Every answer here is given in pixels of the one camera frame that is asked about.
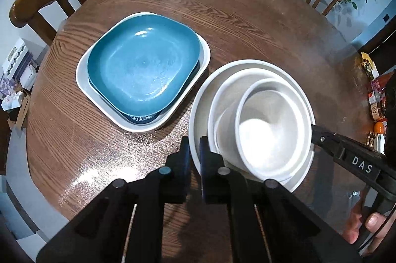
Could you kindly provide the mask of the person's right hand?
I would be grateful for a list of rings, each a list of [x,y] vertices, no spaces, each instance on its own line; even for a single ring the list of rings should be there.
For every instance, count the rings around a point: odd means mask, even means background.
[[[359,236],[359,228],[362,225],[362,205],[364,201],[359,199],[355,206],[352,208],[350,212],[350,216],[347,219],[346,227],[344,228],[344,232],[342,233],[343,238],[348,243],[355,243]],[[364,225],[371,234],[374,234],[384,223],[386,220],[386,216],[381,215],[380,213],[372,213],[368,216]],[[384,237],[387,235],[390,230],[393,222],[395,221],[395,213],[392,214],[391,218],[388,220],[386,225],[381,229],[381,231],[375,236],[374,240],[367,247],[365,251],[365,255],[369,255],[373,253],[376,248],[378,248],[381,241],[383,241]]]

